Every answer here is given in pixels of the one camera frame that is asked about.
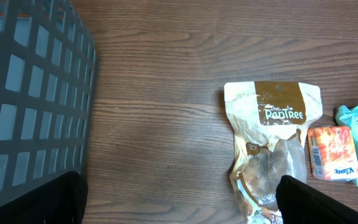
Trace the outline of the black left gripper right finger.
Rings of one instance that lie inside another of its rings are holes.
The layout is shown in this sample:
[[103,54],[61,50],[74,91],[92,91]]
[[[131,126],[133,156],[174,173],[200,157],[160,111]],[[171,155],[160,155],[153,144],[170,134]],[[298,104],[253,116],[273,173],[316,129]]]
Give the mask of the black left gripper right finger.
[[290,176],[282,176],[276,201],[284,223],[358,224],[358,212]]

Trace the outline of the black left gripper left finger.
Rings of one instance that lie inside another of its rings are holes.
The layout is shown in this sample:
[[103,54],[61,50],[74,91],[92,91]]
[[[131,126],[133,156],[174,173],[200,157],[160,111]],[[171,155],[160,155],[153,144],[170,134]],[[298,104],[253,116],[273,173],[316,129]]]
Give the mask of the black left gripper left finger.
[[0,207],[4,223],[76,223],[85,215],[88,182],[69,171]]

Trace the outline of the orange snack packet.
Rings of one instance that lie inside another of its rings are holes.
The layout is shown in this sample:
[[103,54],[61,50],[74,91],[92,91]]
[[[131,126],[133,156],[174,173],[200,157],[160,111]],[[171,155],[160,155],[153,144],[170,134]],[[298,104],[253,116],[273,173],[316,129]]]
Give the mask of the orange snack packet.
[[330,181],[358,179],[358,160],[350,128],[311,128],[308,144],[314,177]]

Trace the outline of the beige granola bag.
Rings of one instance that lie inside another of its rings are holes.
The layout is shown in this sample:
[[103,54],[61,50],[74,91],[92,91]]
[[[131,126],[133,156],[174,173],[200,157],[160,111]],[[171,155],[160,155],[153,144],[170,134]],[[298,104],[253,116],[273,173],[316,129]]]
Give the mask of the beige granola bag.
[[323,114],[321,90],[302,82],[229,82],[226,116],[234,130],[229,175],[246,223],[281,223],[276,188],[282,176],[307,180],[305,141]]

